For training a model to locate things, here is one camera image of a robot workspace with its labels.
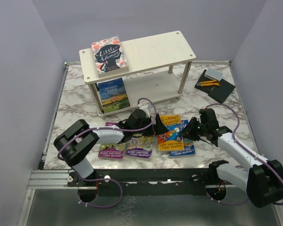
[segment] gray wall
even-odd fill
[[[283,0],[268,0],[233,61],[261,153],[283,164]]]
[[[266,0],[33,0],[65,61],[92,42],[180,30],[198,60],[233,60]]]
[[[64,64],[30,0],[0,0],[0,226],[17,224]]]

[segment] screw hole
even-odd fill
[[[192,178],[198,177],[196,174],[192,176]],[[193,179],[193,181],[198,181],[198,178]]]

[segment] book cover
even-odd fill
[[[122,78],[98,84],[104,113],[129,107],[129,99]]]
[[[158,135],[158,150],[163,152],[183,151],[183,137],[178,133],[181,129],[179,115],[162,115],[160,119],[169,132]]]
[[[105,126],[115,125],[114,122],[106,122]],[[123,159],[125,152],[125,144],[101,144],[99,158],[106,159]]]
[[[181,130],[184,129],[189,123],[189,120],[181,120]],[[170,157],[187,157],[195,154],[193,141],[190,139],[183,139],[184,150],[178,152],[170,152]]]
[[[98,75],[128,67],[118,36],[94,42],[91,47]]]
[[[132,138],[127,143],[126,155],[149,159],[152,155],[153,137]]]

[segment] shelf leg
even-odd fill
[[[184,88],[185,82],[187,81],[189,71],[190,71],[190,68],[191,68],[191,64],[192,64],[192,61],[187,62],[185,64],[184,71],[183,71],[183,77],[181,78],[181,82],[180,82],[180,85],[179,85],[179,90],[178,90],[179,94],[183,93],[183,88]]]
[[[104,113],[103,107],[102,107],[102,104],[100,103],[99,96],[96,92],[95,84],[89,84],[88,87],[91,91],[91,94],[93,95],[93,98],[95,99],[95,104],[96,104],[96,107],[98,108],[99,113],[103,114]]]
[[[103,114],[100,114],[99,117],[100,117],[101,119],[103,119],[103,120],[105,120],[105,118],[106,118],[106,116],[103,115]]]
[[[169,74],[172,74],[172,73],[173,73],[173,66],[169,66],[168,73],[169,73]]]

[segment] marble surface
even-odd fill
[[[195,116],[199,118],[199,109],[216,103],[206,93],[195,89],[195,83],[202,74],[204,69],[212,67],[224,73],[224,79],[234,84],[231,71],[228,65],[220,64],[192,64],[187,82],[184,87],[184,95],[181,100],[168,100],[155,104],[160,115],[179,114],[182,119],[191,119]],[[184,65],[174,66],[173,73],[180,81],[183,74]],[[161,68],[154,71],[139,73],[126,76],[123,79],[131,79],[136,76],[143,76],[149,73],[155,73],[168,70]],[[253,141],[246,122],[243,108],[241,106],[237,90],[224,102],[231,106],[240,116],[241,124],[237,131],[237,137],[254,150]],[[222,106],[214,106],[219,125],[225,125],[230,129],[234,129],[237,124],[235,115]],[[105,125],[106,121],[118,122],[128,118],[132,111],[125,111],[118,114],[107,116],[105,120],[98,116],[97,108],[90,90],[83,81],[83,73],[80,65],[72,65],[69,67],[62,97],[58,107],[50,144],[47,151],[45,170],[68,169],[65,162],[57,158],[57,150],[53,145],[54,139],[71,126],[78,119],[85,119],[89,124],[96,126]],[[207,167],[212,161],[227,160],[232,164],[238,163],[225,151],[213,145],[209,145],[202,141],[194,143],[196,154],[185,158],[170,158],[168,152],[158,152],[153,150],[150,159],[141,159],[125,156],[122,160],[105,160],[98,158],[99,145],[96,145],[87,155],[87,159],[96,169],[161,169],[161,168],[203,168]]]

